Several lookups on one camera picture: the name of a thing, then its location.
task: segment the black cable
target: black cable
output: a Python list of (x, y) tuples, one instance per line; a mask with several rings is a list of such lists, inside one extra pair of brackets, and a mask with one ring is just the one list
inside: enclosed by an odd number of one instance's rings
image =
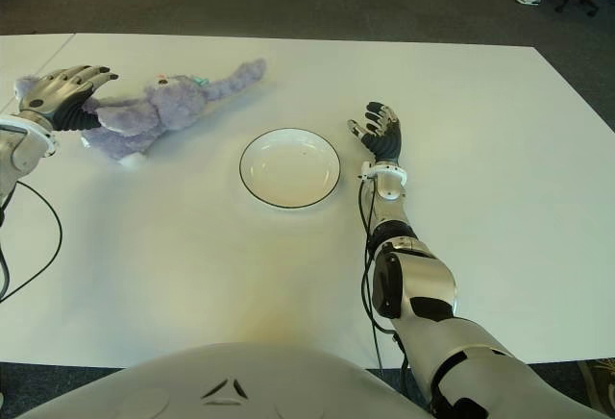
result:
[(409, 393), (407, 391), (407, 380), (406, 380), (406, 372), (408, 367), (407, 355), (406, 351), (404, 351), (404, 361), (402, 362), (402, 368), (400, 372), (400, 390), (402, 390), (402, 394), (406, 395), (406, 398), (409, 397)]
[[(374, 184), (374, 191), (372, 193), (372, 200), (371, 200), (371, 206), (370, 206), (370, 220), (369, 220), (369, 224), (371, 226), (371, 215), (372, 215), (372, 211), (373, 211), (373, 207), (374, 207), (374, 200), (376, 197), (376, 183), (374, 182), (374, 180), (372, 179), (372, 184)], [(369, 285), (369, 270), (371, 268), (371, 264), (372, 261), (374, 260), (374, 258), (370, 255), (368, 258), (368, 245), (369, 245), (369, 228), (370, 226), (367, 225), (367, 221), (365, 220), (365, 213), (363, 211), (363, 199), (362, 199), (362, 192), (363, 192), (363, 187), (365, 185), (364, 181), (361, 181), (361, 185), (358, 188), (358, 210), (361, 214), (361, 222), (363, 223), (363, 227), (365, 228), (365, 234), (366, 234), (366, 240), (365, 240), (365, 250), (363, 252), (363, 277), (361, 279), (361, 301), (363, 302), (363, 308), (365, 309), (365, 313), (367, 313), (367, 316), (369, 317), (370, 321), (372, 322), (372, 325), (374, 325), (376, 327), (376, 329), (378, 331), (380, 331), (381, 333), (385, 333), (385, 334), (394, 334), (395, 331), (393, 330), (387, 330), (385, 328), (383, 328), (378, 321), (376, 321), (376, 319), (374, 318), (374, 310), (372, 307), (372, 301), (370, 299), (370, 295), (372, 293), (371, 289), (370, 289), (370, 285)]]
[(361, 180), (361, 185), (358, 186), (358, 211), (361, 214), (361, 222), (363, 223), (363, 229), (365, 230), (365, 234), (369, 237), (369, 228), (367, 227), (367, 222), (365, 222), (365, 214), (363, 213), (363, 186), (364, 185), (365, 185), (365, 181)]
[[(7, 199), (0, 207), (0, 227), (4, 224), (4, 211), (11, 202), (12, 195), (15, 193), (15, 187), (12, 188), (11, 193), (7, 196)], [(0, 268), (2, 268), (2, 289), (0, 289), (0, 300), (4, 297), (4, 295), (9, 290), (9, 285), (11, 284), (11, 272), (9, 271), (9, 266), (7, 265), (7, 261), (4, 258), (4, 254), (2, 254), (2, 247), (0, 247)]]
[[(372, 225), (372, 213), (374, 212), (374, 201), (376, 199), (376, 183), (373, 180), (372, 180), (372, 184), (374, 186), (374, 189), (372, 190), (372, 202), (369, 207), (369, 219), (367, 221), (367, 224), (365, 224), (365, 230), (367, 234), (365, 235), (365, 250), (363, 252), (363, 258), (365, 259), (365, 268), (363, 271), (363, 275), (367, 273), (367, 270), (369, 270), (369, 266), (372, 263), (371, 254), (369, 254), (369, 260), (367, 259), (368, 258), (368, 247), (369, 247), (369, 229)], [(359, 203), (359, 209), (361, 211), (361, 218), (364, 218), (362, 203)], [(367, 280), (367, 295), (368, 296), (371, 295), (371, 290), (369, 288), (369, 279)], [(384, 371), (382, 370), (381, 348), (378, 345), (378, 337), (376, 336), (376, 322), (374, 321), (374, 309), (372, 307), (372, 300), (368, 299), (368, 301), (369, 301), (369, 316), (370, 316), (370, 320), (372, 320), (372, 335), (374, 336), (374, 347), (376, 347), (376, 357), (378, 358), (378, 368), (381, 371), (381, 379), (384, 379)]]
[[(53, 207), (51, 206), (51, 204), (49, 204), (49, 202), (45, 199), (44, 196), (42, 196), (40, 193), (38, 193), (36, 190), (34, 190), (31, 186), (24, 184), (23, 182), (17, 181), (18, 184), (25, 186), (26, 188), (28, 188), (30, 191), (32, 191), (38, 198), (40, 198), (40, 200), (42, 200), (42, 202), (47, 205), (47, 208), (49, 208), (49, 210), (51, 210), (51, 213), (54, 215), (54, 218), (56, 219), (56, 222), (58, 223), (58, 233), (59, 233), (59, 237), (58, 237), (58, 247), (56, 248), (56, 251), (54, 252), (54, 255), (49, 259), (49, 261), (47, 262), (47, 264), (42, 267), (40, 270), (38, 270), (32, 277), (30, 277), (25, 283), (22, 283), (21, 285), (19, 285), (16, 289), (14, 289), (13, 291), (11, 291), (9, 294), (7, 294), (6, 296), (4, 296), (2, 299), (0, 299), (0, 303), (5, 302), (7, 299), (9, 299), (11, 296), (13, 296), (16, 292), (20, 291), (24, 286), (30, 284), (34, 279), (36, 279), (41, 273), (43, 273), (45, 270), (47, 270), (47, 268), (49, 268), (49, 266), (53, 263), (53, 261), (56, 259), (56, 257), (58, 256), (58, 253), (60, 252), (60, 248), (62, 247), (62, 239), (63, 239), (63, 231), (62, 231), (62, 222), (60, 221), (60, 218), (58, 217), (58, 213), (56, 212), (55, 209), (53, 209)], [(2, 262), (5, 263), (6, 265), (6, 261), (4, 260), (4, 255), (2, 254), (2, 248), (0, 247), (0, 260)]]
[(2, 298), (9, 290), (9, 284), (11, 284), (11, 272), (9, 271), (7, 261), (4, 259), (4, 254), (2, 254), (2, 246), (0, 246), (0, 268), (2, 268), (2, 275), (4, 277), (2, 289), (0, 290), (0, 302), (2, 302)]

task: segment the gray carpet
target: gray carpet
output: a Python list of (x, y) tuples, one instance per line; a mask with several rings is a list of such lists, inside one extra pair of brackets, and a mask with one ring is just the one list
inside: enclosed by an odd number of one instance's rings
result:
[[(530, 8), (514, 0), (0, 0), (0, 35), (151, 33), (534, 46), (615, 129), (613, 2), (596, 0), (601, 11), (589, 18), (574, 1), (556, 13), (557, 1)], [(524, 104), (520, 96), (519, 106)], [(575, 363), (534, 369), (587, 402)], [(14, 417), (112, 371), (5, 363), (0, 379), (7, 399), (0, 417)], [(385, 377), (399, 387), (398, 371)], [(410, 387), (410, 396), (421, 402), (416, 385)]]

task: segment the plush toy ear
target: plush toy ear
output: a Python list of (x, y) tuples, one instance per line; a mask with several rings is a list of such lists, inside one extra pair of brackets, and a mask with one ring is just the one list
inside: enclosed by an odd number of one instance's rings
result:
[(24, 76), (15, 80), (13, 90), (17, 102), (21, 102), (23, 96), (28, 93), (28, 91), (32, 88), (32, 86), (35, 85), (38, 80), (39, 77), (33, 75)]
[(147, 100), (134, 100), (96, 110), (107, 129), (123, 136), (138, 136), (160, 124), (157, 110)]

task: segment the white sneaker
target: white sneaker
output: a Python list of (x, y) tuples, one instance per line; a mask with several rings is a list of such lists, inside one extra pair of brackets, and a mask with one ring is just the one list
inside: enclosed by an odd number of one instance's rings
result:
[(538, 6), (540, 0), (516, 0), (519, 4), (525, 4), (527, 6)]

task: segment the robot finger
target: robot finger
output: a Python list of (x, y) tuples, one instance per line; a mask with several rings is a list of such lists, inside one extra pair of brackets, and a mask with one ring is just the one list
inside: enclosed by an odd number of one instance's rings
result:
[(372, 113), (372, 112), (368, 111), (367, 113), (365, 113), (365, 117), (367, 119), (370, 119), (370, 120), (374, 121), (379, 126), (382, 125), (382, 117), (379, 114)]
[(358, 123), (354, 119), (349, 119), (347, 121), (348, 129), (353, 133), (359, 140), (363, 139), (363, 136), (369, 134), (364, 128), (358, 125)]
[(54, 80), (54, 79), (58, 78), (58, 76), (60, 76), (63, 73), (63, 71), (64, 71), (63, 69), (61, 69), (61, 70), (54, 70), (51, 73), (43, 76), (43, 79), (44, 80), (48, 80), (48, 81)]
[(397, 114), (395, 114), (395, 112), (389, 107), (387, 107), (386, 105), (382, 106), (381, 114), (385, 116), (388, 121), (391, 121), (391, 122), (399, 121)]
[(87, 65), (71, 66), (70, 68), (67, 68), (62, 73), (60, 73), (56, 77), (56, 79), (63, 80), (63, 81), (71, 80), (73, 76), (75, 76), (80, 71), (85, 70), (86, 68), (87, 68)]
[(373, 125), (372, 123), (367, 123), (367, 125), (365, 127), (369, 131), (371, 131), (372, 133), (376, 134), (377, 136), (381, 136), (382, 135), (382, 128), (379, 128), (379, 127)]
[(116, 80), (117, 78), (119, 78), (119, 76), (117, 76), (115, 73), (109, 73), (109, 70), (107, 69), (105, 73), (98, 73), (96, 76), (84, 82), (83, 87), (86, 89), (91, 88), (93, 92), (105, 83), (112, 80)]
[(89, 66), (88, 68), (81, 70), (75, 76), (73, 76), (70, 82), (76, 85), (80, 85), (83, 82), (89, 80), (90, 78), (98, 75), (99, 73), (109, 73), (109, 69), (101, 65)]

